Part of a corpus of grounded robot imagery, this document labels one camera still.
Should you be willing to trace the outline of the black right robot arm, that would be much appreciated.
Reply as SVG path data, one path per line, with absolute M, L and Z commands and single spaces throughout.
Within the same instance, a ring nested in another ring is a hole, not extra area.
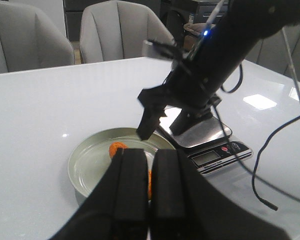
M 216 91 L 260 40 L 286 25 L 300 24 L 300 0 L 233 0 L 222 19 L 192 48 L 187 57 L 173 45 L 151 40 L 149 48 L 177 64 L 165 82 L 143 89 L 138 100 L 144 112 L 136 130 L 147 140 L 160 124 L 166 106 L 181 109 L 172 124 L 179 135 L 211 115 L 220 99 Z

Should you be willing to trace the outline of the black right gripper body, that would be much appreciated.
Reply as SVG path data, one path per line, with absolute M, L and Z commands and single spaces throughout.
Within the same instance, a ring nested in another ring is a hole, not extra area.
M 137 99 L 143 106 L 144 118 L 164 116 L 167 105 L 188 113 L 205 111 L 208 101 L 222 85 L 222 62 L 184 60 L 172 62 L 171 72 L 158 86 L 144 88 Z

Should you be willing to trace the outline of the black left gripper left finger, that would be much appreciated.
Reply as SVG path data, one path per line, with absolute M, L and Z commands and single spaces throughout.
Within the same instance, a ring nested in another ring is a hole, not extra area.
M 118 149 L 105 174 L 53 240 L 145 240 L 148 163 L 143 149 Z

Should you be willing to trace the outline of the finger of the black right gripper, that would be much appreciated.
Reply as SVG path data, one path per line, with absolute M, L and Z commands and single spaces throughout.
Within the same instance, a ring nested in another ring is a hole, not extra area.
M 141 140 L 148 140 L 160 124 L 163 116 L 162 107 L 145 107 L 140 124 L 136 130 Z
M 193 126 L 205 120 L 208 120 L 211 117 L 212 117 L 212 113 L 210 110 L 201 114 L 201 113 L 190 113 L 182 109 L 169 128 L 173 133 L 173 135 L 179 136 L 184 132 L 188 131 Z

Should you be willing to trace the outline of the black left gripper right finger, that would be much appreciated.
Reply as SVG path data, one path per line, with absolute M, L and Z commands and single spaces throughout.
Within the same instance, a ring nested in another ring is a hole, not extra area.
M 182 150 L 160 149 L 151 176 L 153 240 L 288 240 L 286 231 L 225 197 Z

